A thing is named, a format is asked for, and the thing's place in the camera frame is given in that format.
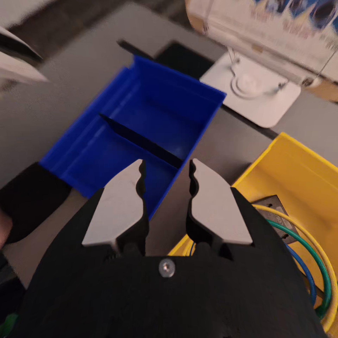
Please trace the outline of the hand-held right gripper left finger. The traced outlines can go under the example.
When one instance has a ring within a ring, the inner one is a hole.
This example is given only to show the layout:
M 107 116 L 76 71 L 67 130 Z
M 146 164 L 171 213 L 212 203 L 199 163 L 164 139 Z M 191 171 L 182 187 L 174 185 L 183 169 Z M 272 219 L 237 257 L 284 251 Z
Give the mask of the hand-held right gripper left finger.
M 145 194 L 146 162 L 138 159 L 104 187 L 82 246 L 109 245 L 120 256 L 134 246 L 145 256 L 149 217 Z

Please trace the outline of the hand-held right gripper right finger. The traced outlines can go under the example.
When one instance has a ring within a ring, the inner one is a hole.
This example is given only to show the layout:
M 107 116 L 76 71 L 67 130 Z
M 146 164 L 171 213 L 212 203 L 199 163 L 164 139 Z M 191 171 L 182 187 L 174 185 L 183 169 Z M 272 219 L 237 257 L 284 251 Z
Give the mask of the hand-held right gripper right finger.
M 225 245 L 251 246 L 252 237 L 230 185 L 200 160 L 189 163 L 186 229 L 195 243 L 208 243 L 220 254 Z

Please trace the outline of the yellow plastic bin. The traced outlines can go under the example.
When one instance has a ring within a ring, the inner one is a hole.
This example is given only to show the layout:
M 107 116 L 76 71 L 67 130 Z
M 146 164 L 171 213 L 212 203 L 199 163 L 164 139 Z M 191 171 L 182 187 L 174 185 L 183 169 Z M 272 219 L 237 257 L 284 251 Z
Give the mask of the yellow plastic bin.
M 337 337 L 337 167 L 285 133 L 231 186 L 252 237 L 220 254 L 187 234 L 170 252 L 173 337 Z M 253 205 L 277 195 L 287 211 Z M 264 218 L 289 221 L 299 234 Z M 292 236 L 287 245 L 274 228 Z

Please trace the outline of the blue plastic bin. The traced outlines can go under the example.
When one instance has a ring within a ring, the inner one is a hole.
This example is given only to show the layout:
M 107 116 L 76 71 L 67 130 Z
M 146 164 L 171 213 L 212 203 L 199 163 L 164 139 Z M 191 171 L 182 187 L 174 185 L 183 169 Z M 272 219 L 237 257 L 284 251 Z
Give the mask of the blue plastic bin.
M 137 159 L 146 162 L 144 198 L 153 217 L 226 93 L 166 66 L 134 56 L 84 109 L 39 161 L 45 169 L 91 198 Z M 183 160 L 176 169 L 117 135 L 99 116 L 117 121 Z

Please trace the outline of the person's left hand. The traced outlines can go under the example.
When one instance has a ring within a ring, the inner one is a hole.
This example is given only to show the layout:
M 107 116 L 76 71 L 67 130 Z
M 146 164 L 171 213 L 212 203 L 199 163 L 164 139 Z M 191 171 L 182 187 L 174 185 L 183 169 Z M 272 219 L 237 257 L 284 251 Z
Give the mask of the person's left hand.
M 5 245 L 12 227 L 12 218 L 0 209 L 0 249 Z

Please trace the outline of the black bin divider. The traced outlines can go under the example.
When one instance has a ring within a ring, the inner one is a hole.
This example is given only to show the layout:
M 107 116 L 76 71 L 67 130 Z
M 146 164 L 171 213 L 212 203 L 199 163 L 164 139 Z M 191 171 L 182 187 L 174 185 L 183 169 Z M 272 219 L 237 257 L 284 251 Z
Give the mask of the black bin divider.
M 102 113 L 99 113 L 99 116 L 110 126 L 110 128 L 117 135 L 128 140 L 134 145 L 142 148 L 143 150 L 163 160 L 164 162 L 168 163 L 172 167 L 175 167 L 176 169 L 179 169 L 183 165 L 182 159 L 178 158 L 176 155 L 162 148 L 161 146 L 149 140 L 148 138 L 118 123 L 117 121 L 105 116 Z

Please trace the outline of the white computer monitor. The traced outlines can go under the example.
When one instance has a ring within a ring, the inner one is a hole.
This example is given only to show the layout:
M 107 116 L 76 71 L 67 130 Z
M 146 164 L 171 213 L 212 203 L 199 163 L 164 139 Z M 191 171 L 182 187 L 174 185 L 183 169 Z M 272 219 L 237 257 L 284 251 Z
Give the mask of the white computer monitor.
M 337 102 L 337 1 L 185 1 L 192 27 L 227 52 L 201 76 L 224 105 L 275 126 L 308 90 Z

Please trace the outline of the patterned pink green cloth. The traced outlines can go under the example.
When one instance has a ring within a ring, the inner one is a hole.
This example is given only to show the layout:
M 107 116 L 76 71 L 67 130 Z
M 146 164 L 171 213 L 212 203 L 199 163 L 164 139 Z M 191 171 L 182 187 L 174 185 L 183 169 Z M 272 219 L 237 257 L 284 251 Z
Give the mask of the patterned pink green cloth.
M 13 330 L 18 315 L 16 313 L 9 314 L 5 321 L 0 325 L 0 337 L 5 338 L 7 337 L 11 331 Z

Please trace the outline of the black flat pad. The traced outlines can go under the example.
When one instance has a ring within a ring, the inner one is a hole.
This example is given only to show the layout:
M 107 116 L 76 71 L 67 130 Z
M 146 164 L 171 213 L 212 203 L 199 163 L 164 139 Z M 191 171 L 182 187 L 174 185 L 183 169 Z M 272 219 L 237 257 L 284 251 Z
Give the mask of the black flat pad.
M 197 80 L 214 64 L 214 61 L 179 42 L 169 43 L 154 57 L 154 61 Z

